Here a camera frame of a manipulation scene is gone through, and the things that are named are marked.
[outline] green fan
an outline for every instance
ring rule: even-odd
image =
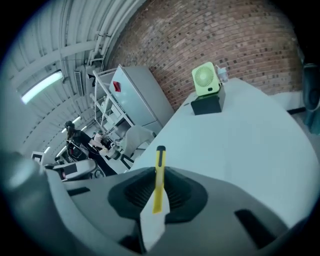
[[[219,79],[215,67],[207,62],[192,70],[195,91],[198,96],[214,94],[219,91]]]

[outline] desk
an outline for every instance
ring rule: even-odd
[[[195,116],[191,93],[130,169],[166,165],[230,182],[289,227],[307,216],[320,190],[320,166],[296,121],[271,97],[237,78],[225,84],[222,113]]]

